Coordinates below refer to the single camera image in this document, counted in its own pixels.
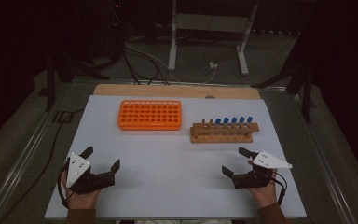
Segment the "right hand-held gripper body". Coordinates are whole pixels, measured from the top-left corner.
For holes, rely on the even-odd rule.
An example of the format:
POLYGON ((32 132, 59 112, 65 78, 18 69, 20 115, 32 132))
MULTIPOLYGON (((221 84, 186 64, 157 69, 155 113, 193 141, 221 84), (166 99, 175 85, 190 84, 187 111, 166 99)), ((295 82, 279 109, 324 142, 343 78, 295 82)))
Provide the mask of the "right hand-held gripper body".
POLYGON ((273 169, 291 169, 293 167, 287 161, 283 161, 265 151, 255 152, 255 158, 250 160, 252 162, 252 170, 250 172, 234 175, 231 178, 235 189, 265 187, 270 180, 273 180, 273 169))

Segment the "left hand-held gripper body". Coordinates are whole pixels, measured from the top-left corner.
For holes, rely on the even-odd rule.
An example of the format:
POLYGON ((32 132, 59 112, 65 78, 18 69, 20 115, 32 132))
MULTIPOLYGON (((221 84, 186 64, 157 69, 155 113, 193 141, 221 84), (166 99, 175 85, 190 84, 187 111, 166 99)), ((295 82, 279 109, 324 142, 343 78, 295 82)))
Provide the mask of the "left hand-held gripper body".
POLYGON ((90 162, 81 155, 72 154, 69 158, 69 167, 65 186, 76 194, 88 194, 95 190, 115 185, 116 166, 109 172, 98 175, 90 172, 90 162))

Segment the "wooden test tube rack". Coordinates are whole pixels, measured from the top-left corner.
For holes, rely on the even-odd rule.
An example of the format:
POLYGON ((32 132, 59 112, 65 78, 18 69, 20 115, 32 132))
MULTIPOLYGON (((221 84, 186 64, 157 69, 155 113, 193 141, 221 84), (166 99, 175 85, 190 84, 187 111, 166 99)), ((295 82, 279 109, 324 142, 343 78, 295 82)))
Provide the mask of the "wooden test tube rack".
POLYGON ((252 143, 253 133, 258 132, 256 122, 250 123, 193 123, 190 127, 192 143, 252 143))

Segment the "orange plastic test tube rack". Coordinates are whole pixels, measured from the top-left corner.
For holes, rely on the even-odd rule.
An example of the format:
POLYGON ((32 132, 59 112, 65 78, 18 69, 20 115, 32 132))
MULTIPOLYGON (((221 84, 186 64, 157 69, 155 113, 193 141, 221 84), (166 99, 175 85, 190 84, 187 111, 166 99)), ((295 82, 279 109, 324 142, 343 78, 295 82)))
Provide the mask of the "orange plastic test tube rack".
POLYGON ((182 104, 176 100, 123 100, 117 125, 123 131, 176 131, 182 126, 182 104))

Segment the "person's left hand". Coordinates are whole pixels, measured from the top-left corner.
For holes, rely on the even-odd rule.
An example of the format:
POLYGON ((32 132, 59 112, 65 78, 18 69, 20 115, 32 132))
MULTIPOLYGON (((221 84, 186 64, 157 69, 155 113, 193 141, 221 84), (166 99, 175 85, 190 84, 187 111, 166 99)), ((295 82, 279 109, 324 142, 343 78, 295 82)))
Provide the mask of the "person's left hand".
POLYGON ((88 194, 76 194, 66 187, 67 171, 61 175, 61 182, 65 189, 66 201, 69 209, 94 209, 100 195, 100 190, 95 190, 88 194))

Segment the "person's right hand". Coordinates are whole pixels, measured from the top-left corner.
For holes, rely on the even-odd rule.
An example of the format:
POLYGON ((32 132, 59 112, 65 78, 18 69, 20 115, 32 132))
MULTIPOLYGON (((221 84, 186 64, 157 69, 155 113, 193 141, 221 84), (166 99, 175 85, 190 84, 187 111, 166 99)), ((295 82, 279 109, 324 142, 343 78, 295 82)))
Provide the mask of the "person's right hand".
POLYGON ((248 188, 259 208, 264 208, 277 202, 275 182, 270 180, 265 187, 248 188))

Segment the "white table board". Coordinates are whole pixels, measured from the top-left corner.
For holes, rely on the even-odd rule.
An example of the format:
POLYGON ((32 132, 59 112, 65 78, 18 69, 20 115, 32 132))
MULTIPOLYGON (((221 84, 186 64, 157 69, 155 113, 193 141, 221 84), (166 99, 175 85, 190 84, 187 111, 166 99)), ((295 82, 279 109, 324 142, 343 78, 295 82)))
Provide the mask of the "white table board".
POLYGON ((259 126, 251 151, 283 158, 266 104, 262 100, 182 99, 178 131, 122 131, 117 125, 119 96, 89 98, 71 152, 93 148, 91 170, 102 173, 118 161, 116 184, 103 189, 97 216, 103 219, 246 219, 257 206, 246 189, 222 174, 250 171, 236 144, 193 144, 190 127, 202 120, 253 118, 259 126))

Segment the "black tripod stand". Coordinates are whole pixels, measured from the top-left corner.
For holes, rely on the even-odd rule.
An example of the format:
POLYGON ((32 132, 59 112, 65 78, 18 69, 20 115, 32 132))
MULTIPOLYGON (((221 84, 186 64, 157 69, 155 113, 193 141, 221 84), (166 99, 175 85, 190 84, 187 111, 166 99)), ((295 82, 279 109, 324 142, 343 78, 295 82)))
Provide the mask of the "black tripod stand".
POLYGON ((310 61, 307 53, 301 47, 293 47, 281 72, 261 83, 253 84, 252 88, 265 89, 268 86, 290 77, 285 91, 288 94, 298 94, 302 92, 301 114, 307 123, 310 123, 310 96, 313 79, 314 64, 310 61))
POLYGON ((83 71, 86 75, 91 76, 95 79, 108 80, 108 77, 105 77, 91 68, 88 68, 86 65, 81 63, 79 60, 76 60, 68 53, 64 51, 52 51, 47 53, 46 57, 47 65, 47 86, 43 88, 40 92, 42 96, 48 98, 46 110, 49 111, 56 102, 56 77, 60 79, 61 82, 70 83, 75 78, 75 75, 71 71, 71 66, 83 71))

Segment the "dark equipment rack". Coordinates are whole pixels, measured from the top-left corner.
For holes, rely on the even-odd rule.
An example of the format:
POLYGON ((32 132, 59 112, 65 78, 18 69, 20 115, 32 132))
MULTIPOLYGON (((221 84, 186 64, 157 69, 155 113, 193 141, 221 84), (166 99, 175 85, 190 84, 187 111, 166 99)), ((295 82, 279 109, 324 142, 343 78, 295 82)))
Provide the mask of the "dark equipment rack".
POLYGON ((121 57, 126 30, 125 0, 105 0, 107 9, 107 46, 106 53, 111 61, 121 57))

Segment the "white metal stand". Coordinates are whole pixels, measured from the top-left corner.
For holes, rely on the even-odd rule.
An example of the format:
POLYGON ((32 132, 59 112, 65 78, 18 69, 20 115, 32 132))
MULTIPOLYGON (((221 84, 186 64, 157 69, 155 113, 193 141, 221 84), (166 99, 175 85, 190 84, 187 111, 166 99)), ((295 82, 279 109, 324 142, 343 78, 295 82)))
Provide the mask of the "white metal stand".
POLYGON ((185 14, 177 12, 177 0, 172 0, 172 32, 171 47, 168 60, 168 70, 174 71, 176 66, 178 29, 242 33, 242 41, 236 47, 237 58, 243 75, 249 74, 248 64, 245 58, 245 47, 250 36, 258 4, 254 3, 248 15, 245 17, 215 16, 204 14, 185 14))

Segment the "metal floor rail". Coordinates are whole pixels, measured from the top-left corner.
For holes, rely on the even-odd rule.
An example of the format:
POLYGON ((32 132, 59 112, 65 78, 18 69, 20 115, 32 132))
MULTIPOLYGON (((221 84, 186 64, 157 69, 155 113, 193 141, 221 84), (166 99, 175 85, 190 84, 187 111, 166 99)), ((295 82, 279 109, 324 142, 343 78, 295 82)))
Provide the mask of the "metal floor rail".
POLYGON ((34 91, 0 130, 0 218, 69 88, 57 85, 51 109, 48 98, 34 91))
POLYGON ((342 220, 342 223, 358 224, 354 218, 351 209, 349 208, 348 202, 343 194, 343 191, 341 190, 340 185, 337 182, 337 179, 334 176, 334 173, 328 163, 328 160, 324 155, 322 146, 317 139, 315 131, 312 129, 311 125, 308 124, 303 118, 301 111, 302 102, 297 95, 289 95, 289 99, 296 111, 296 115, 298 116, 299 122, 301 123, 303 129, 306 131, 307 136, 312 144, 311 151, 323 176, 324 183, 329 191, 330 197, 332 198, 332 201, 342 220))

